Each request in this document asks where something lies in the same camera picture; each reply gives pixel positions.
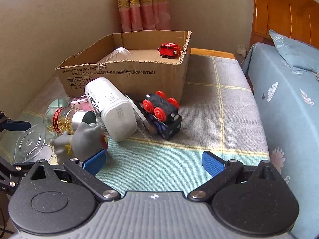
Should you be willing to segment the pink curtain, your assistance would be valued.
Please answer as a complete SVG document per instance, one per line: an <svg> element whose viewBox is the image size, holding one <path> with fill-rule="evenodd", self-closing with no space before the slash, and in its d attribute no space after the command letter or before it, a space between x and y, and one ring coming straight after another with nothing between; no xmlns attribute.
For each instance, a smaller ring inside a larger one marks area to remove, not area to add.
<svg viewBox="0 0 319 239"><path fill-rule="evenodd" d="M118 0L123 32L169 30L169 0Z"/></svg>

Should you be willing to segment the clear square plastic container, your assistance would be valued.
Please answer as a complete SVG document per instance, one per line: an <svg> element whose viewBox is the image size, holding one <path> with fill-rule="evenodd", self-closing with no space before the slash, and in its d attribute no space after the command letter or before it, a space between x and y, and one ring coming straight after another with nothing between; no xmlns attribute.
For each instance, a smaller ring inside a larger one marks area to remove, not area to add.
<svg viewBox="0 0 319 239"><path fill-rule="evenodd" d="M46 127L42 123L25 131L16 142L15 162L50 161L52 157L52 148L46 143Z"/></svg>

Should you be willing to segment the wooden bed headboard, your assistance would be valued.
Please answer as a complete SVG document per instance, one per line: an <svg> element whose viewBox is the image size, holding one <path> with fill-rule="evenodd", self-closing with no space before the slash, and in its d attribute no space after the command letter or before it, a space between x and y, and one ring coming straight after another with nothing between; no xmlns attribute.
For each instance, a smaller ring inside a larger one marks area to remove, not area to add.
<svg viewBox="0 0 319 239"><path fill-rule="evenodd" d="M318 48L318 3L314 0L254 0L250 46L273 45L269 30Z"/></svg>

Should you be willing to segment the fish oil capsule bottle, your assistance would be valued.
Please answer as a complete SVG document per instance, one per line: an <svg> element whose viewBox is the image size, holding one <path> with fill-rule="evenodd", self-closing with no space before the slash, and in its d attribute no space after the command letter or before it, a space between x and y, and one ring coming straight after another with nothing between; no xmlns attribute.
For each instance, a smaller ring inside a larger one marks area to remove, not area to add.
<svg viewBox="0 0 319 239"><path fill-rule="evenodd" d="M71 107L49 107L44 115L44 125L50 133L73 134L80 123L97 123L95 113Z"/></svg>

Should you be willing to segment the clear plastic tube bottle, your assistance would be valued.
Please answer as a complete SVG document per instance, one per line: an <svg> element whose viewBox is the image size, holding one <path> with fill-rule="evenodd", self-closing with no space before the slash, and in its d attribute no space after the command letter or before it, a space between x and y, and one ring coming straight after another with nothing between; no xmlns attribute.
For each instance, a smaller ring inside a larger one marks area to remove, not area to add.
<svg viewBox="0 0 319 239"><path fill-rule="evenodd" d="M106 63L111 61L121 61L125 59L130 59L131 53L123 47L117 48L112 53L100 59L97 63Z"/></svg>

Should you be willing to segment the mint green egg case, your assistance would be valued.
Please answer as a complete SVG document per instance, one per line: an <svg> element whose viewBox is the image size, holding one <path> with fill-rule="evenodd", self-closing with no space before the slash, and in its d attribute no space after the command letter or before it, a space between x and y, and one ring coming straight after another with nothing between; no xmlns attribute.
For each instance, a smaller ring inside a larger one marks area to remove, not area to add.
<svg viewBox="0 0 319 239"><path fill-rule="evenodd" d="M58 98L50 103L48 106L48 110L57 110L59 108L65 108L68 107L69 103L66 99Z"/></svg>

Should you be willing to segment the grey rubber toy animal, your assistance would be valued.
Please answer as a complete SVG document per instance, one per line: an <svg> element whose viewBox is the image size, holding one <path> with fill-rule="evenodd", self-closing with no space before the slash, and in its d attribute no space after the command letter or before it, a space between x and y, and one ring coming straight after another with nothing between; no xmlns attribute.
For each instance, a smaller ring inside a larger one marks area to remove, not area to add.
<svg viewBox="0 0 319 239"><path fill-rule="evenodd" d="M50 144L54 148L58 164L63 164L70 158L85 161L102 150L108 149L108 138L101 127L95 123L82 122L73 135L65 131Z"/></svg>

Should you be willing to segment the pink clear small box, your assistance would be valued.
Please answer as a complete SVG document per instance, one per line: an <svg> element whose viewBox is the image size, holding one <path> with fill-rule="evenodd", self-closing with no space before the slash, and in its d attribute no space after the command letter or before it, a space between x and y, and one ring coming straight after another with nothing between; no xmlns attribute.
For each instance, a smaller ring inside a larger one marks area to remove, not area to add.
<svg viewBox="0 0 319 239"><path fill-rule="evenodd" d="M88 101L86 95L73 98L69 103L69 107L75 108L78 110L83 110L83 111L93 111L92 107L89 104L89 101Z"/></svg>

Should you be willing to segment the open cardboard box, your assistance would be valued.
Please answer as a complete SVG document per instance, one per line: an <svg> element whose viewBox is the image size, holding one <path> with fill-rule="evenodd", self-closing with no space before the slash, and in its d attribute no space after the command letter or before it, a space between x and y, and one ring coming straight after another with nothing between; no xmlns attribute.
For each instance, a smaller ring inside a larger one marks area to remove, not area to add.
<svg viewBox="0 0 319 239"><path fill-rule="evenodd" d="M190 58L191 31L149 30L107 35L85 50L70 56L55 69L66 94L79 97L90 81L105 77L122 93L143 100L161 90L181 100ZM176 43L182 48L175 59L163 58L158 48ZM117 48L126 48L130 59L97 63Z"/></svg>

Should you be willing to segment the checked grey green blanket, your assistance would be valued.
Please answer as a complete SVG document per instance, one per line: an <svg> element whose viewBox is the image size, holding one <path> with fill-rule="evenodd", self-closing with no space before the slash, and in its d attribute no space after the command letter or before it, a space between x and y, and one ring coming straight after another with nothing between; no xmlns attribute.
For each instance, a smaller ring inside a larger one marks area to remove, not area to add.
<svg viewBox="0 0 319 239"><path fill-rule="evenodd" d="M179 112L181 130L170 140L147 134L143 126L127 140L110 140L97 178L121 194L189 193L210 179L201 164L204 151L245 165L269 158L260 113L238 61L191 55Z"/></svg>

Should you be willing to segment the blue floral bed sheet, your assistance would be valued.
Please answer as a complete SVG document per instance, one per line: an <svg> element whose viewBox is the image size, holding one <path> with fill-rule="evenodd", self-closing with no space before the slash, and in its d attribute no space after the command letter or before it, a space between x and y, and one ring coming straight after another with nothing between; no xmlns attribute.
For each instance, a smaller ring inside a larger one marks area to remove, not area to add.
<svg viewBox="0 0 319 239"><path fill-rule="evenodd" d="M297 238L318 238L318 80L256 43L242 70L250 79L273 165L296 196Z"/></svg>

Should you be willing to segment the blue floral pillow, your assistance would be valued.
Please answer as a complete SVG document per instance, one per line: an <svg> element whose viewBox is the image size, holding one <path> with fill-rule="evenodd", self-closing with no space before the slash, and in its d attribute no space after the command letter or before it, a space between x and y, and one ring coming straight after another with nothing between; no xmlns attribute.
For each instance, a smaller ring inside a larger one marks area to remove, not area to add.
<svg viewBox="0 0 319 239"><path fill-rule="evenodd" d="M280 56L294 68L310 72L318 79L318 49L304 42L269 30L269 36Z"/></svg>

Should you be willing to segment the red toy train car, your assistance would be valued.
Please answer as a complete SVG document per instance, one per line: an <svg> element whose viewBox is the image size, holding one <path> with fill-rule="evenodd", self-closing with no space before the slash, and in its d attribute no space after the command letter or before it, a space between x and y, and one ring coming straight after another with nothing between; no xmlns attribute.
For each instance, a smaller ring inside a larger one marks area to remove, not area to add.
<svg viewBox="0 0 319 239"><path fill-rule="evenodd" d="M176 43L164 43L160 45L158 51L163 58L175 59L181 55L182 48Z"/></svg>

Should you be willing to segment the white plastic bottle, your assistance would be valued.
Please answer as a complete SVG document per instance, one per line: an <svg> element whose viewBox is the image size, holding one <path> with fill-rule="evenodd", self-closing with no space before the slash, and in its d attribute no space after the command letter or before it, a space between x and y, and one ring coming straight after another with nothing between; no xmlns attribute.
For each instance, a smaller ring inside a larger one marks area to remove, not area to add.
<svg viewBox="0 0 319 239"><path fill-rule="evenodd" d="M84 92L113 140L123 141L136 132L132 104L111 81L99 77L89 82Z"/></svg>

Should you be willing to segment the black toy train red wheels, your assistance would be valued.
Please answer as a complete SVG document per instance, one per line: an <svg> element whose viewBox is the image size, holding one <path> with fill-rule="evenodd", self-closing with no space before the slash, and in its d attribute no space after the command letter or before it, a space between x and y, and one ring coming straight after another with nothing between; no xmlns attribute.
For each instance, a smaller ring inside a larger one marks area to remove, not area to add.
<svg viewBox="0 0 319 239"><path fill-rule="evenodd" d="M142 101L143 109L157 129L157 134L165 140L170 140L181 130L182 116L180 105L175 98L167 98L163 91L146 94Z"/></svg>

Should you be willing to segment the black folding mirror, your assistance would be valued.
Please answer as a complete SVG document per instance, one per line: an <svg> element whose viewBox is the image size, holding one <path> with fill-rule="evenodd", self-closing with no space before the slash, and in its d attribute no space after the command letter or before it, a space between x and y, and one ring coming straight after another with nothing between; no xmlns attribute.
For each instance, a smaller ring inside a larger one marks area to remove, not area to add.
<svg viewBox="0 0 319 239"><path fill-rule="evenodd" d="M155 125L153 124L149 113L131 95L125 94L125 96L131 102L132 107L133 107L134 112L135 112L135 115L140 120L140 122L143 124L146 132L148 132L151 135L156 135L157 129L156 129Z"/></svg>

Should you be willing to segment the white wall socket plug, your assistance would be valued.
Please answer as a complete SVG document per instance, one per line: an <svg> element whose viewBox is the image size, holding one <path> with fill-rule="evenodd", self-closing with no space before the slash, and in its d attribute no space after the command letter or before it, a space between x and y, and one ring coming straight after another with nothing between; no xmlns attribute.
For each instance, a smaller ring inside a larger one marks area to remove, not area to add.
<svg viewBox="0 0 319 239"><path fill-rule="evenodd" d="M246 55L247 55L246 46L242 45L242 44L238 44L237 45L237 53L239 55L241 55L242 57L246 57Z"/></svg>

